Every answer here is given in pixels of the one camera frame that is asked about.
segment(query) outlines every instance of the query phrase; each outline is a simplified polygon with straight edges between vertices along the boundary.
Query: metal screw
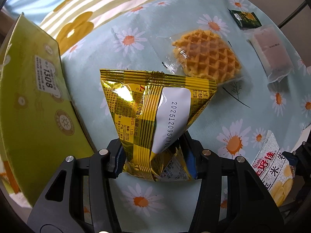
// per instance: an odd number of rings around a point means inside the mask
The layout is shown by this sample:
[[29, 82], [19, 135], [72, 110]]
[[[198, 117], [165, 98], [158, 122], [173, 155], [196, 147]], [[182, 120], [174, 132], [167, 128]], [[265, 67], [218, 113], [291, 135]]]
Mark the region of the metal screw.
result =
[[100, 151], [99, 151], [99, 154], [100, 155], [106, 155], [108, 153], [108, 150], [107, 149], [101, 149]]
[[71, 162], [71, 161], [73, 161], [73, 159], [74, 159], [73, 156], [68, 156], [68, 157], [66, 158], [66, 161], [67, 161], [67, 162]]
[[240, 162], [240, 163], [245, 162], [245, 158], [243, 158], [242, 156], [238, 156], [238, 157], [236, 158], [236, 160], [237, 160], [238, 162]]
[[203, 150], [202, 153], [203, 153], [203, 155], [205, 155], [205, 156], [210, 156], [210, 155], [212, 154], [211, 151], [210, 151], [210, 150], [207, 150], [207, 149]]

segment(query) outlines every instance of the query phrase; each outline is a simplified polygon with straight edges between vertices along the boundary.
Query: yellow green box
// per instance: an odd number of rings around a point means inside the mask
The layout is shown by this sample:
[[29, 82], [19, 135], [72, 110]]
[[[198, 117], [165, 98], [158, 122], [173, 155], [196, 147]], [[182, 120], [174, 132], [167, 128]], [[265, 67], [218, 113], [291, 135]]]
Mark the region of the yellow green box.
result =
[[71, 105], [51, 36], [20, 15], [0, 48], [1, 63], [0, 153], [34, 205], [65, 157], [89, 157], [93, 150]]

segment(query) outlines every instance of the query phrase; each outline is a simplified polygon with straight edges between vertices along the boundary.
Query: plastic wrapper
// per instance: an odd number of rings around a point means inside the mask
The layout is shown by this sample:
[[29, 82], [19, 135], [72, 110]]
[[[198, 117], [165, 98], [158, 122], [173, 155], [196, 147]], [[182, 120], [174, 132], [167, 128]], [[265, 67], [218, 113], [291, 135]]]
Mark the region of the plastic wrapper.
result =
[[238, 10], [229, 10], [229, 12], [241, 30], [254, 29], [262, 26], [254, 12], [244, 12]]
[[196, 29], [157, 40], [169, 50], [162, 64], [172, 74], [215, 80], [217, 85], [242, 78], [242, 65], [229, 42], [211, 30]]
[[146, 180], [190, 179], [175, 142], [207, 106], [216, 92], [215, 81], [154, 71], [100, 73], [127, 156], [125, 171]]
[[277, 206], [281, 206], [293, 186], [294, 172], [288, 160], [282, 154], [272, 131], [267, 132], [252, 167], [268, 189]]
[[253, 30], [248, 38], [265, 69], [268, 83], [280, 82], [293, 70], [293, 63], [273, 25]]

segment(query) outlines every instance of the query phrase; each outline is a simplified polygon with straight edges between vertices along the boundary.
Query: waffle cookie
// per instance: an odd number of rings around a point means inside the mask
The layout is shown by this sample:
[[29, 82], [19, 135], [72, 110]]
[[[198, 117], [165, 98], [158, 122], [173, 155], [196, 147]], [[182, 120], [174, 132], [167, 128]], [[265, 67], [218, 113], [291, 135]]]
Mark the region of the waffle cookie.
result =
[[233, 51], [212, 31], [189, 32], [172, 45], [175, 46], [174, 56], [187, 76], [223, 83], [241, 70]]

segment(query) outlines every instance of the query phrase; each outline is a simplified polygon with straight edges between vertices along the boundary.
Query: daisy print tablecloth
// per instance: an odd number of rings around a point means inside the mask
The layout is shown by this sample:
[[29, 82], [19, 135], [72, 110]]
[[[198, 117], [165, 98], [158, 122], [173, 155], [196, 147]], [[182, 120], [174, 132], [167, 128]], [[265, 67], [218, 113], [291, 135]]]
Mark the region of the daisy print tablecloth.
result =
[[[280, 83], [268, 85], [256, 52], [228, 9], [255, 12], [262, 25], [273, 24], [248, 0], [156, 0], [100, 26], [62, 56], [70, 95], [98, 150], [118, 137], [100, 85], [99, 69], [169, 73], [162, 65], [173, 50], [169, 38], [198, 28], [210, 29], [229, 41], [245, 76], [218, 88], [190, 127], [192, 138], [221, 157], [242, 155], [250, 163], [268, 130], [282, 150], [294, 147], [311, 122], [310, 72], [276, 27], [294, 71]], [[200, 180], [150, 182], [122, 173], [110, 183], [123, 231], [188, 231]], [[224, 180], [222, 218], [226, 192]]]

